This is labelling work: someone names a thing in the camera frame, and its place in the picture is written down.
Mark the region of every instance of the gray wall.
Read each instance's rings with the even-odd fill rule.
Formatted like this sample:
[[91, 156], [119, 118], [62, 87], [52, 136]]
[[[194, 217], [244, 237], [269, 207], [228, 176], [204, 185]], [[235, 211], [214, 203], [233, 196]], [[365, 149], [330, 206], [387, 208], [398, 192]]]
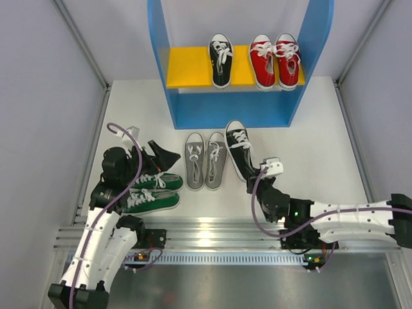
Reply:
[[[344, 81], [375, 196], [412, 197], [412, 2], [393, 1]], [[407, 251], [410, 269], [412, 253]]]
[[[332, 29], [315, 75], [337, 78], [382, 0], [335, 0]], [[158, 79], [147, 0], [65, 0], [109, 81]], [[308, 0], [163, 0], [172, 46], [201, 46], [216, 32], [233, 44], [260, 33], [299, 33]]]
[[38, 308], [103, 89], [51, 0], [0, 1], [0, 303]]

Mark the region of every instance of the yellow shelf board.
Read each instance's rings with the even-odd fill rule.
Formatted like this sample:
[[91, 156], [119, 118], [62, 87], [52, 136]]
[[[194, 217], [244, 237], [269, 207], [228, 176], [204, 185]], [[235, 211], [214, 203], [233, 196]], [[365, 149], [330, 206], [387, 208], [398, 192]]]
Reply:
[[[167, 71], [168, 88], [191, 88], [212, 86], [212, 64], [208, 47], [172, 47]], [[249, 46], [234, 46], [231, 86], [255, 86], [255, 76], [249, 60]], [[274, 64], [275, 85], [279, 84], [279, 68]], [[302, 67], [298, 85], [304, 85]]]

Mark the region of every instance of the sneaker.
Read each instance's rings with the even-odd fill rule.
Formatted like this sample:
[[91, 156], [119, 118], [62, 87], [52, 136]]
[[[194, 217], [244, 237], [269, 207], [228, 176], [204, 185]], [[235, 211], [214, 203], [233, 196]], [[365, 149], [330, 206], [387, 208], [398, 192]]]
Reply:
[[299, 79], [299, 45], [294, 37], [285, 33], [277, 39], [274, 49], [279, 64], [279, 85], [284, 90], [293, 90]]
[[256, 86], [268, 91], [275, 84], [273, 46], [267, 35], [259, 34], [249, 46], [249, 59], [253, 67]]
[[225, 130], [225, 144], [232, 158], [236, 173], [242, 182], [254, 176], [256, 169], [253, 167], [253, 148], [249, 142], [246, 127], [238, 120], [229, 122]]
[[213, 86], [223, 89], [230, 84], [233, 47], [223, 34], [215, 34], [209, 43], [209, 56], [212, 62]]
[[127, 199], [127, 208], [123, 210], [123, 213], [148, 214], [154, 211], [164, 211], [177, 207], [179, 201], [180, 197], [175, 191], [131, 190], [130, 197]]
[[205, 142], [199, 133], [192, 133], [185, 143], [186, 182], [190, 189], [197, 191], [203, 187], [203, 156]]
[[183, 187], [183, 178], [176, 174], [159, 173], [156, 175], [142, 175], [137, 178], [132, 189], [165, 189], [178, 191]]
[[226, 157], [227, 150], [225, 146], [225, 137], [223, 134], [215, 132], [207, 141], [207, 170], [205, 184], [208, 189], [217, 190], [220, 188]]

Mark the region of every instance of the gray floor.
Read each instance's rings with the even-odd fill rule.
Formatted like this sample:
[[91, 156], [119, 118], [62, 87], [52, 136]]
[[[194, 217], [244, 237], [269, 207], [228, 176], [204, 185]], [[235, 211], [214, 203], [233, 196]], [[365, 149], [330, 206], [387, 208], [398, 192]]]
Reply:
[[116, 309], [400, 308], [384, 255], [341, 254], [321, 274], [300, 268], [155, 266], [120, 270], [110, 293]]

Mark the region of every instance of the shoelace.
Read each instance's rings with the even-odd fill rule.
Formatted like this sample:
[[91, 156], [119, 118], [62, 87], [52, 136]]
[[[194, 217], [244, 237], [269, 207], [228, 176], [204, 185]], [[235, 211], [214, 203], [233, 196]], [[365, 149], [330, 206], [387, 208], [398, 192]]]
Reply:
[[189, 160], [193, 162], [193, 181], [194, 182], [198, 182], [200, 179], [200, 170], [199, 170], [199, 166], [197, 164], [197, 161], [199, 160], [199, 155], [201, 154], [201, 146], [196, 146], [196, 150], [198, 151], [197, 153], [193, 152], [193, 146], [187, 146], [187, 150], [190, 153], [190, 157]]
[[155, 201], [156, 199], [147, 189], [142, 189], [141, 192], [131, 193], [127, 199], [127, 208], [131, 208], [147, 201]]
[[211, 152], [211, 164], [209, 166], [209, 180], [212, 182], [215, 175], [216, 175], [216, 162], [219, 158], [219, 152], [223, 149], [223, 147], [219, 146], [216, 142], [210, 142], [209, 146], [213, 146], [213, 150]]
[[252, 50], [257, 50], [257, 55], [259, 57], [264, 57], [266, 59], [268, 53], [273, 52], [273, 45], [270, 42], [266, 42], [264, 44], [256, 44]]
[[234, 132], [233, 137], [238, 143], [231, 145], [230, 148], [243, 147], [244, 149], [249, 149], [250, 155], [254, 156], [252, 144], [249, 142], [249, 139], [247, 138], [246, 132], [244, 130], [241, 130], [240, 132]]
[[144, 182], [150, 182], [152, 179], [154, 179], [156, 181], [156, 184], [154, 185], [154, 189], [157, 187], [166, 188], [166, 183], [161, 179], [162, 176], [163, 176], [163, 173], [158, 173], [153, 176], [146, 174], [146, 175], [143, 175], [137, 178], [136, 183], [139, 184], [139, 183], [144, 183]]
[[273, 46], [274, 49], [274, 53], [276, 55], [276, 57], [279, 58], [286, 58], [286, 59], [291, 59], [294, 55], [297, 56], [297, 64], [301, 63], [301, 58], [299, 57], [299, 55], [297, 54], [297, 51], [299, 50], [299, 47], [296, 43], [281, 43], [278, 44], [276, 46]]
[[219, 55], [218, 63], [217, 63], [218, 72], [222, 73], [223, 68], [221, 65], [225, 64], [227, 56], [233, 56], [233, 53], [230, 51], [230, 48], [224, 42], [214, 41], [213, 48], [216, 50], [216, 52]]

